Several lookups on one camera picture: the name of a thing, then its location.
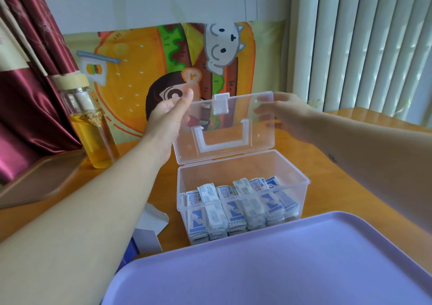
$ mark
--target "cartoon cat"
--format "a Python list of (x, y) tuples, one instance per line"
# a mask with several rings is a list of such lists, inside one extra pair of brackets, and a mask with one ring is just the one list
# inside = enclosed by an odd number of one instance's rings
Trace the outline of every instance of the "cartoon cat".
[(207, 69), (223, 75), (225, 66), (231, 64), (237, 54), (245, 47), (240, 42), (240, 31), (244, 26), (232, 24), (206, 24), (204, 49), (207, 56)]

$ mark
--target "lavender plastic tray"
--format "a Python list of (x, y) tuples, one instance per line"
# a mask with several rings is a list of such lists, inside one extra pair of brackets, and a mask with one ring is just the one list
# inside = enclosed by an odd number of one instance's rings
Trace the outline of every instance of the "lavender plastic tray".
[(126, 265), (103, 305), (432, 304), (432, 276), (355, 215), (331, 212)]

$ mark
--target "right hand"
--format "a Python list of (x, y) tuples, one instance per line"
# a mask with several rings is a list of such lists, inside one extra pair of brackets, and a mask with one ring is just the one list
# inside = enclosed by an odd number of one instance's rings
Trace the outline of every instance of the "right hand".
[(262, 103), (254, 112), (262, 115), (273, 114), (280, 123), (275, 123), (276, 129), (288, 132), (295, 139), (312, 143), (311, 131), (308, 125), (311, 117), (318, 116), (317, 112), (305, 104), (297, 95), (286, 92), (274, 92), (273, 102)]

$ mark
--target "lid latch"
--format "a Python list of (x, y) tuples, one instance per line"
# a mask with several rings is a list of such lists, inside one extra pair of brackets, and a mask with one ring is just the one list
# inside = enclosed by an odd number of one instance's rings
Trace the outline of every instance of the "lid latch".
[(228, 98), (229, 92), (218, 93), (213, 95), (212, 107), (213, 115), (226, 114), (228, 113)]

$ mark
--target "adhesive bandage packet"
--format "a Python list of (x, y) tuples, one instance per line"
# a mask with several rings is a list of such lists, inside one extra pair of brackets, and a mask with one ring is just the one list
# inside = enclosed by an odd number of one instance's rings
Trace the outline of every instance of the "adhesive bandage packet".
[[(249, 181), (249, 183), (255, 191), (270, 189), (263, 177), (257, 177), (255, 179), (252, 179)], [(279, 199), (272, 192), (262, 194), (261, 200), (266, 210), (267, 221), (284, 220), (283, 214), (285, 212), (285, 209), (279, 202)]]
[[(247, 178), (233, 182), (234, 188), (241, 196), (250, 195), (255, 192)], [(242, 199), (241, 203), (245, 210), (247, 226), (250, 230), (263, 228), (266, 225), (265, 209), (257, 198)]]
[[(269, 188), (275, 188), (283, 185), (278, 177), (270, 177), (266, 180), (266, 183)], [(300, 204), (292, 200), (292, 198), (288, 196), (286, 190), (274, 191), (273, 193), (279, 198), (280, 203), (284, 207), (284, 217), (286, 219), (299, 215)]]
[[(198, 188), (203, 203), (219, 200), (218, 193), (213, 183), (203, 184)], [(206, 205), (206, 215), (210, 226), (209, 233), (228, 232), (228, 219), (221, 204)]]
[[(196, 204), (202, 204), (198, 190), (188, 191), (186, 193), (186, 205), (191, 206)], [(195, 239), (207, 238), (209, 236), (204, 206), (187, 211), (187, 234), (191, 242)]]
[[(216, 190), (220, 200), (235, 196), (235, 192), (231, 186), (219, 186)], [(233, 200), (227, 201), (226, 203), (222, 202), (222, 208), (228, 219), (229, 232), (246, 229), (247, 222), (245, 212), (241, 208), (240, 201)]]

